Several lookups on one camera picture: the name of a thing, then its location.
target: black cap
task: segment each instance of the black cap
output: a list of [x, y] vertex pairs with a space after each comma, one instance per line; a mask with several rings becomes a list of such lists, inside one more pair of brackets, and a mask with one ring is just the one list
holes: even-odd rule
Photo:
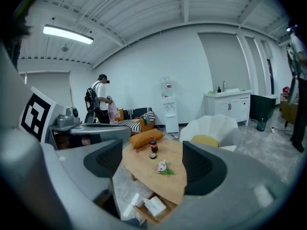
[[105, 74], [100, 74], [99, 77], [98, 77], [98, 80], [100, 81], [100, 80], [102, 80], [103, 78], [106, 78], [106, 79], [107, 79], [106, 75], [105, 75]]

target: gray floor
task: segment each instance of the gray floor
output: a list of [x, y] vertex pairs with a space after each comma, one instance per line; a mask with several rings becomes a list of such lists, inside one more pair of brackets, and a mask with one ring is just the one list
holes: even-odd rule
[[[268, 121], [264, 132], [256, 130], [257, 123], [249, 121], [246, 127], [239, 123], [239, 128], [243, 133], [242, 144], [234, 152], [243, 153], [254, 157], [264, 165], [277, 173], [281, 180], [290, 185], [297, 176], [300, 163], [306, 152], [300, 153], [292, 147], [289, 135], [291, 132], [275, 130], [271, 132], [271, 127], [284, 130], [284, 120], [280, 117], [278, 109], [274, 111], [272, 118]], [[177, 140], [170, 134], [166, 134], [165, 129], [160, 129], [165, 133], [167, 139]], [[293, 125], [289, 124], [287, 130], [293, 130]], [[113, 177], [115, 197], [122, 220], [128, 220], [135, 216], [136, 211], [132, 208], [142, 201], [144, 197], [150, 195], [151, 190], [139, 181], [132, 181], [129, 171], [121, 164]]]

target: door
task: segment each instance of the door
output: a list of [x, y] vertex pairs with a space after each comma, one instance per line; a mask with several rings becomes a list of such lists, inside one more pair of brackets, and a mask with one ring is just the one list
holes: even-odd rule
[[215, 104], [215, 115], [216, 114], [224, 114], [229, 116], [230, 104], [229, 101], [216, 101]]
[[240, 121], [245, 121], [248, 120], [248, 115], [249, 115], [249, 102], [250, 98], [242, 98], [240, 99], [241, 105], [240, 105], [240, 113], [239, 113], [239, 120]]
[[230, 117], [232, 117], [234, 120], [236, 120], [238, 122], [238, 119], [241, 116], [241, 100], [240, 99], [236, 99], [236, 100], [230, 100], [229, 101], [229, 105], [230, 105], [230, 109], [229, 109], [229, 115]]

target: gray wall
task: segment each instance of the gray wall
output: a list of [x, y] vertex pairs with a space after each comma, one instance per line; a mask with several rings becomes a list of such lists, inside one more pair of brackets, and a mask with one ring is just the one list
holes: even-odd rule
[[28, 73], [26, 85], [63, 106], [72, 106], [69, 73]]
[[259, 51], [257, 49], [256, 43], [253, 38], [246, 37], [246, 40], [248, 42], [248, 46], [250, 48], [250, 51], [252, 53], [252, 56], [255, 62], [256, 73], [257, 73], [257, 78], [258, 78], [258, 91], [259, 91], [258, 95], [265, 95], [264, 72], [263, 72], [263, 67], [262, 67]]
[[248, 69], [241, 45], [234, 34], [199, 34], [207, 55], [213, 90], [226, 88], [250, 89]]

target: faucet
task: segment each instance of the faucet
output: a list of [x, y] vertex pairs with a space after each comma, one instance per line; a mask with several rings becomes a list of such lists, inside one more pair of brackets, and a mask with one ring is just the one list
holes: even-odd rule
[[225, 88], [225, 84], [226, 84], [226, 82], [223, 81], [223, 92], [225, 92], [227, 90], [227, 88]]

